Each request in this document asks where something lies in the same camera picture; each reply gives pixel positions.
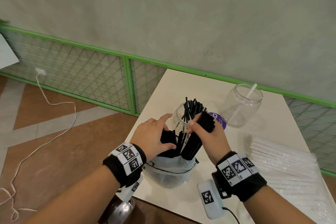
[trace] cable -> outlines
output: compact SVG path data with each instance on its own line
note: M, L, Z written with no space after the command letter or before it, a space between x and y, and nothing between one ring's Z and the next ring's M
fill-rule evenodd
M227 211L229 211L229 212L233 215L233 217L236 219L236 221L238 222L238 224L240 224L240 223L239 223L239 220L237 219L237 217L235 216L235 214L234 214L229 208L227 208L227 207L222 207L222 209L223 209L223 210L227 210Z
M13 221L16 221L16 220L19 218L19 212L18 212L18 211L20 211L20 210L22 210L22 211L32 211L32 212L36 212L36 211L37 211L37 210L34 210L34 209L29 209L29 208L20 208L20 209L15 209L15 208L14 208L14 198L13 198L13 197L14 197L14 195L16 194L16 190L15 190L13 181L14 181L14 179L16 178L16 176L18 175L20 165L21 165L22 162L24 162L27 158L29 158L29 157L30 157L31 155L33 155L36 151L38 151L42 146L44 146L44 145L46 145L46 144L48 144L48 143L51 143L51 142L54 141L56 138L60 137L60 136L63 135L64 133L68 132L69 129L72 128L72 126L75 124L75 121L76 121L76 104L75 104L74 102L62 102L62 103L57 103L57 104L51 104L51 103L49 103L47 97L45 96L45 94L44 94L44 92L43 92L43 90L42 90L42 88L41 88L41 86L40 86L39 80L38 80L38 78L37 78L38 76L39 76L39 75L36 76L36 82L37 82L37 85L39 86L39 88L40 88L40 90L41 90L41 92L42 92L42 94L43 94L45 100L47 101L47 103L48 103L49 105L59 105L59 104L66 104L66 103L68 103L68 104L73 104L74 107L75 107L75 113L74 113L75 118L74 118L74 120L73 120L73 123L71 124L71 126L70 126L67 130L65 130L64 132L62 132L61 134L59 134L59 135L58 135L57 137L55 137L53 140L51 140L51 141L49 141L49 142L47 142L47 143L44 143L44 144L42 144L41 146L39 146L38 148L36 148L36 150L34 150L31 154L28 155L28 157L26 157L25 159L23 159L23 160L19 163L19 165L17 166L16 172L15 172L15 175L14 175L13 179L12 179L11 182L10 182L10 186L12 187L12 190L14 191L14 193L13 193L12 195L11 195L11 194L9 193L9 191L6 190L5 188L0 188L0 190L3 190L4 192L6 192L6 193L8 194L8 196L9 196L9 198L7 198L5 201L1 202L0 205L4 204L4 203L6 203L8 200L12 199L12 206L11 206L11 207L12 207L12 210L13 210L13 214L12 214L12 216L11 216L11 221L12 221L12 222L13 222Z

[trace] purple label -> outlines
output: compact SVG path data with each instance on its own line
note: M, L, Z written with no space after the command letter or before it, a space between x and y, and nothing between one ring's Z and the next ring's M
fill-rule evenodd
M226 128L226 123L219 114L214 113L214 112L209 112L209 114L211 114L212 117L214 117L219 122L219 124L222 125L223 129Z

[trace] wall outlet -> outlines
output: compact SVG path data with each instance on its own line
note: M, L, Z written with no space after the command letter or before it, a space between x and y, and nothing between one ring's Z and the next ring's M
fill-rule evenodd
M40 68L35 68L37 74L40 74L40 75L47 75L47 73L43 70L43 69L40 69Z

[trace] wire mesh panel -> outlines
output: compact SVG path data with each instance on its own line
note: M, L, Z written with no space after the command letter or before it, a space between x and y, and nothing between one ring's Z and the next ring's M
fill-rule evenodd
M320 168L336 173L336 109L285 97Z
M2 31L20 62L1 71L68 93L130 110L122 57Z
M163 74L166 72L166 68L136 60L130 61L135 110L136 113L141 113Z

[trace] person's left hand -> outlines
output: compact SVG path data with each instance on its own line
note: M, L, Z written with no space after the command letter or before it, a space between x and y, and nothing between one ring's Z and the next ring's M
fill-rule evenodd
M146 155L147 161L152 160L158 154L176 149L176 145L172 143L163 144L160 141L162 130L167 130L166 121L173 114L166 113L159 120L150 118L149 120L141 123L135 130L130 143L139 146Z

